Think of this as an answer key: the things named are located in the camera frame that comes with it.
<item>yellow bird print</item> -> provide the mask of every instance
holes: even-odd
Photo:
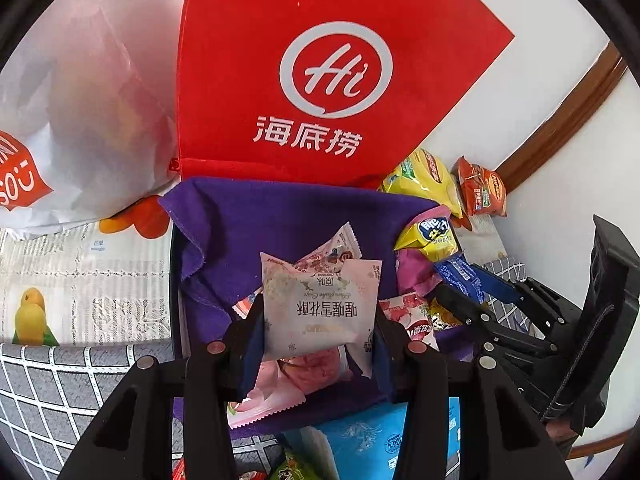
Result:
[[[47,326],[44,297],[37,288],[28,288],[15,313],[15,345],[60,346]]]

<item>gray checkered cloth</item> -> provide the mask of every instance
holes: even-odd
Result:
[[[494,260],[483,267],[508,282],[522,282],[527,278],[524,264],[511,256]],[[484,299],[494,312],[498,323],[519,332],[529,333],[531,321],[517,306],[513,303],[504,304],[489,294],[485,294]]]
[[[0,432],[32,478],[57,478],[104,400],[145,355],[160,362],[174,358],[170,341],[88,348],[0,344]],[[183,451],[177,419],[172,433],[175,466]],[[239,474],[269,473],[282,462],[273,435],[232,444]]]

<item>red non-woven bag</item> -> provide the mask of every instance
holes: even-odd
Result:
[[[376,187],[512,39],[480,0],[186,0],[182,177]]]

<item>wooden trim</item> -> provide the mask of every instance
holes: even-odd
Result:
[[[630,434],[631,430],[626,430],[622,433],[610,436],[609,438],[605,438],[597,442],[584,444],[584,446],[575,446],[571,450],[571,453],[569,453],[569,457],[567,460],[571,460],[572,458],[582,458],[583,456],[595,455],[598,453],[602,453],[603,451],[608,451],[609,449],[622,446],[626,442]]]
[[[554,156],[596,112],[617,86],[626,62],[609,41],[600,57],[558,110],[496,170],[508,192]]]

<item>haidilao logo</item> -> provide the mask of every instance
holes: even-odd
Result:
[[[358,114],[385,92],[391,51],[370,28],[329,22],[306,30],[285,51],[280,85],[299,110],[323,119]]]

